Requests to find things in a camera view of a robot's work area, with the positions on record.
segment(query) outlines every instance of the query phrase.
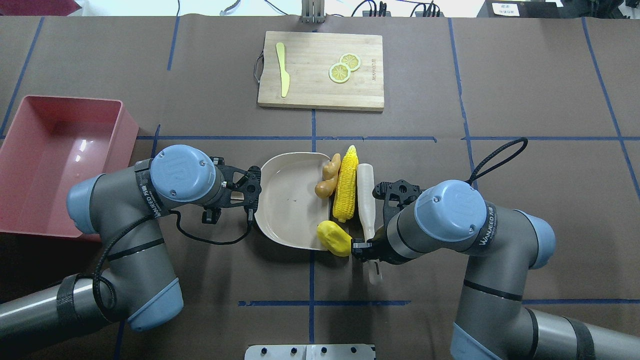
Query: cutting board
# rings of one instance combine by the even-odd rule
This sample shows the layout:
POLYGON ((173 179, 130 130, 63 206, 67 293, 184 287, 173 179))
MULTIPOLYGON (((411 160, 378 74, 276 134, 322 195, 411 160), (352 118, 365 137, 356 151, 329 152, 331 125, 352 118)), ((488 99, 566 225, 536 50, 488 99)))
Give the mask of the cutting board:
POLYGON ((382 36, 267 31, 258 105, 383 111, 382 36), (286 47, 285 68, 291 77, 286 97, 282 97, 280 92, 277 42, 284 43, 286 47), (334 83, 329 78, 329 68, 345 53, 358 55, 362 64, 345 83, 334 83))

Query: red object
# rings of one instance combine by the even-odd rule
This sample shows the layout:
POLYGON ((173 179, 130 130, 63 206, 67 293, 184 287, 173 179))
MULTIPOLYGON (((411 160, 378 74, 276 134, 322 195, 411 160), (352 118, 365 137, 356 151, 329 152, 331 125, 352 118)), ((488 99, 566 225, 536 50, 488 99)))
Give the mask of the red object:
POLYGON ((67 16, 78 9, 74 0, 0 0, 2 15, 67 16))
POLYGON ((129 166, 137 134, 121 101, 26 96, 0 147, 0 232, 99 241, 76 229, 67 193, 129 166))

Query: white plate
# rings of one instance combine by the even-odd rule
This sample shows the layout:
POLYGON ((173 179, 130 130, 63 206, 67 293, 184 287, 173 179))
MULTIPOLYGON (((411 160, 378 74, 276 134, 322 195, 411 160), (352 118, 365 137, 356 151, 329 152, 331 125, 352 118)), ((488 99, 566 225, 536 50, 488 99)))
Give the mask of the white plate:
POLYGON ((317 197, 314 188, 329 160, 318 152, 288 152, 262 166, 255 220, 268 238, 298 249, 326 250, 316 228, 329 220, 329 200, 317 197))

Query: corn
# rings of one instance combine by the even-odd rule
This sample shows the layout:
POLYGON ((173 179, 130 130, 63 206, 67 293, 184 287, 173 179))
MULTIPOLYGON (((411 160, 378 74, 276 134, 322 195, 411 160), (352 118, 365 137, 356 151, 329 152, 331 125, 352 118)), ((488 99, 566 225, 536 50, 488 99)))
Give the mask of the corn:
POLYGON ((333 200, 333 217, 339 222, 353 218, 356 209, 356 167, 358 167, 358 153, 351 145, 342 159, 338 186, 333 200))

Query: lime slice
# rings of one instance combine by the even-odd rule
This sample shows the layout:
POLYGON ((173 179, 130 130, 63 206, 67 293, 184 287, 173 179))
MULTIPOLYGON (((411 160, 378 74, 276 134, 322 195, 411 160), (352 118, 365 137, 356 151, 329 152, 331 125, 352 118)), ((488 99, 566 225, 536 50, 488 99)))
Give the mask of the lime slice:
POLYGON ((362 61, 360 57, 353 53, 346 53, 340 57, 340 62, 347 65, 351 71, 356 71, 360 68, 362 61))
POLYGON ((329 78, 334 83, 342 84, 351 76, 351 69, 343 63, 335 63, 329 68, 329 78))

